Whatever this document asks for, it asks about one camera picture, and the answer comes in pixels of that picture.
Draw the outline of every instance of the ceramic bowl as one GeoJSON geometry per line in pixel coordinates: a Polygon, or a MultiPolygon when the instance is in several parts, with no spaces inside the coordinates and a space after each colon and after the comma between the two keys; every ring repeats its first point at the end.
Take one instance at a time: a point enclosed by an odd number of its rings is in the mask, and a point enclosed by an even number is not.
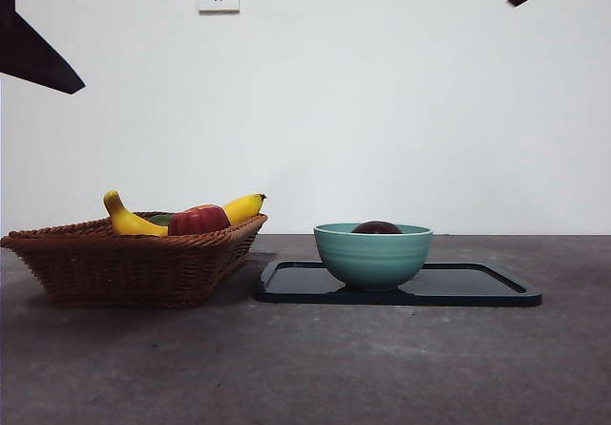
{"type": "Polygon", "coordinates": [[[314,227],[324,266],[349,287],[367,291],[395,289],[413,278],[429,255],[432,231],[427,227],[398,224],[403,234],[350,232],[358,224],[314,227]]]}

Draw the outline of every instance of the red apple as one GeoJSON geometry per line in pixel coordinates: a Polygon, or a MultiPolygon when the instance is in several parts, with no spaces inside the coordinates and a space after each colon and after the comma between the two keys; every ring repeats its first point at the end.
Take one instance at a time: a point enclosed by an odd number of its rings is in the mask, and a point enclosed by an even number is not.
{"type": "Polygon", "coordinates": [[[168,235],[203,234],[229,227],[231,223],[222,207],[208,203],[172,215],[168,235]]]}

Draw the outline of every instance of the apple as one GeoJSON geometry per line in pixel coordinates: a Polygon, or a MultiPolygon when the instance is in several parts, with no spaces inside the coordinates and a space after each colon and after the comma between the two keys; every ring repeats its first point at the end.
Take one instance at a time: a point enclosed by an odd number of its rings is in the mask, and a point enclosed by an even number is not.
{"type": "Polygon", "coordinates": [[[225,229],[230,225],[222,207],[208,203],[173,214],[168,224],[168,235],[203,234],[225,229]]]}
{"type": "Polygon", "coordinates": [[[396,224],[378,221],[361,223],[351,232],[360,234],[403,234],[401,228],[396,224]]]}

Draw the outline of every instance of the green fruit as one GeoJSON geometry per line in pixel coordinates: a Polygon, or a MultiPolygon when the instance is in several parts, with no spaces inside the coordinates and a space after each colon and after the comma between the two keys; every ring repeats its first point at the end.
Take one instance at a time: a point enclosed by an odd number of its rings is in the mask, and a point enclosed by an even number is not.
{"type": "Polygon", "coordinates": [[[153,224],[158,224],[159,226],[167,226],[170,224],[170,218],[172,218],[171,213],[160,213],[159,215],[153,215],[149,218],[149,222],[153,224]]]}

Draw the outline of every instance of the bowl rim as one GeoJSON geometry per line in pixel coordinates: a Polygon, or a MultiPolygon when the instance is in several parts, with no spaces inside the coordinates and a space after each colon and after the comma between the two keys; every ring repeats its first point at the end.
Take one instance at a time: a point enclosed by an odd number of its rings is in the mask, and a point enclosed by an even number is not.
{"type": "Polygon", "coordinates": [[[316,226],[314,226],[314,232],[326,232],[329,234],[338,234],[341,236],[360,236],[360,237],[369,237],[369,236],[375,236],[375,237],[387,237],[387,236],[392,236],[392,237],[411,237],[411,236],[426,236],[428,234],[432,234],[432,229],[430,229],[429,227],[425,227],[425,226],[418,226],[416,224],[404,224],[404,223],[396,223],[397,226],[407,226],[407,227],[415,227],[418,229],[424,229],[422,232],[403,232],[401,234],[368,234],[365,232],[339,232],[339,231],[333,231],[331,229],[326,229],[327,226],[332,226],[332,225],[337,225],[337,224],[355,224],[359,225],[360,223],[358,222],[339,222],[339,223],[324,223],[324,224],[318,224],[316,226]]]}

